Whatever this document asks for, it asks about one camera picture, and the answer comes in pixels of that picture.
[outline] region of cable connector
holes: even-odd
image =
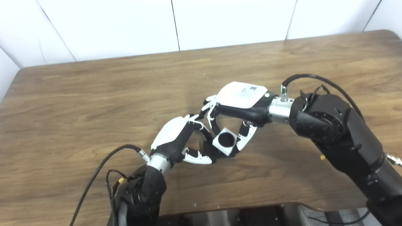
[[[148,162],[151,160],[151,158],[149,157],[149,155],[148,155],[147,153],[145,153],[145,151],[142,150],[142,149],[138,152],[138,154],[139,154],[139,156],[141,156],[142,159],[144,159],[144,161],[145,161],[146,163],[148,163]]]
[[[282,102],[287,101],[287,87],[284,85],[281,85],[281,101]]]
[[[402,160],[400,158],[390,155],[388,153],[385,154],[385,157],[387,158],[388,162],[390,162],[392,165],[402,166]]]

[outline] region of wooden table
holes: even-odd
[[[114,148],[129,143],[149,151],[167,121],[198,113],[205,97],[231,81],[278,92],[296,73],[341,85],[384,150],[402,156],[402,42],[389,31],[25,68],[0,105],[0,224],[67,225],[95,168]],[[320,84],[298,80],[289,96]],[[241,122],[219,119],[232,131]],[[199,149],[199,141],[193,135],[189,146]],[[114,156],[76,225],[106,223],[107,169],[129,174],[142,164],[131,150]],[[258,129],[233,159],[175,165],[167,185],[162,215],[286,202],[336,210],[363,207],[366,200],[320,160],[309,140],[276,123]]]

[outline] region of black cable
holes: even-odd
[[[112,188],[110,187],[110,183],[109,183],[109,175],[111,172],[116,172],[118,174],[120,174],[124,179],[127,179],[127,176],[124,175],[124,173],[118,171],[118,170],[108,170],[106,173],[106,188],[107,188],[107,193],[109,194],[109,200],[110,200],[110,207],[112,208],[112,214],[113,214],[113,219],[114,219],[114,226],[118,226],[119,225],[119,221],[117,219],[117,208],[116,208],[116,201],[115,201],[115,197],[114,194],[112,192]]]
[[[341,222],[335,222],[335,223],[334,223],[334,222],[328,222],[328,221],[323,221],[323,220],[320,220],[320,219],[317,219],[317,218],[314,218],[314,217],[308,217],[308,218],[313,219],[313,220],[316,220],[316,221],[321,222],[321,223],[324,223],[324,224],[344,224],[344,225],[349,225],[349,224],[359,223],[360,221],[364,220],[369,214],[370,214],[370,211],[367,210],[367,212],[366,212],[363,216],[361,216],[361,218],[359,218],[359,219],[357,219],[357,220],[354,220],[354,221],[351,221],[351,222],[346,222],[346,223],[341,223]]]
[[[92,175],[91,179],[89,180],[88,185],[86,186],[86,188],[84,190],[84,193],[82,194],[82,196],[80,198],[80,201],[78,202],[78,205],[77,205],[77,208],[76,208],[76,210],[74,212],[73,218],[71,219],[70,226],[74,225],[74,222],[75,222],[75,220],[77,218],[78,212],[80,211],[82,203],[84,202],[85,196],[88,193],[88,190],[91,187],[92,183],[94,182],[94,180],[95,180],[96,176],[98,175],[100,169],[103,167],[103,165],[106,163],[106,161],[110,159],[110,157],[112,157],[118,151],[120,151],[122,149],[125,149],[125,148],[133,149],[137,153],[141,151],[141,148],[139,148],[139,147],[137,147],[135,145],[126,144],[126,145],[123,145],[121,147],[116,148],[114,151],[112,151],[110,154],[108,154],[104,160],[102,160],[102,162],[99,164],[98,168],[95,170],[94,174]]]
[[[327,78],[324,78],[324,77],[321,77],[321,76],[318,76],[315,74],[295,74],[295,75],[292,75],[292,76],[288,77],[287,79],[285,79],[285,81],[283,81],[283,83],[282,83],[282,86],[287,87],[290,82],[292,82],[296,79],[299,79],[299,78],[314,78],[314,79],[323,81],[325,83],[328,83],[330,86],[334,87],[340,93],[342,93],[342,95],[349,101],[349,103],[352,105],[352,107],[356,110],[357,114],[359,114],[359,116],[364,121],[363,114],[361,113],[359,107],[356,105],[356,103],[353,101],[353,99],[345,92],[345,90],[343,90],[340,86],[338,86],[337,84],[335,84],[334,82],[332,82],[331,80],[329,80]]]

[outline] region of metal clamp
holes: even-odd
[[[392,165],[402,166],[402,160],[400,158],[390,155],[388,153],[385,153],[385,157],[387,158],[388,162],[390,162]]]

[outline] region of metal cylinder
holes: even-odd
[[[279,97],[275,97],[268,106],[268,116],[271,121],[289,124],[290,108],[294,99],[287,99],[283,102]]]
[[[286,86],[282,86],[282,85],[281,85],[281,101],[282,101],[282,102],[288,101],[288,98],[287,98],[287,87],[286,87]]]
[[[145,162],[149,162],[151,160],[149,155],[147,153],[145,153],[145,151],[142,149],[138,152],[138,154],[139,154],[139,156],[141,156],[142,159],[144,159]]]
[[[166,176],[170,169],[170,162],[168,161],[167,157],[159,153],[151,155],[151,160],[147,163],[147,165],[159,170],[163,176]]]

